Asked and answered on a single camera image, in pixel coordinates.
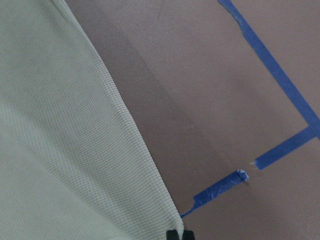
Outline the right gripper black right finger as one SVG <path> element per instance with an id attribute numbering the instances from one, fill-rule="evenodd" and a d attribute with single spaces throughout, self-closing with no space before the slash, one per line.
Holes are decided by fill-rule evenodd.
<path id="1" fill-rule="evenodd" d="M 184 230 L 182 240 L 195 240 L 195 235 L 192 230 Z"/>

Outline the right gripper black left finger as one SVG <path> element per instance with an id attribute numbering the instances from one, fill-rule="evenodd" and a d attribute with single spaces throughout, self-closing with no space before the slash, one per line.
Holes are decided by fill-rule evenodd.
<path id="1" fill-rule="evenodd" d="M 168 230 L 166 232 L 166 239 L 167 240 L 179 240 L 179 234 L 177 230 Z"/>

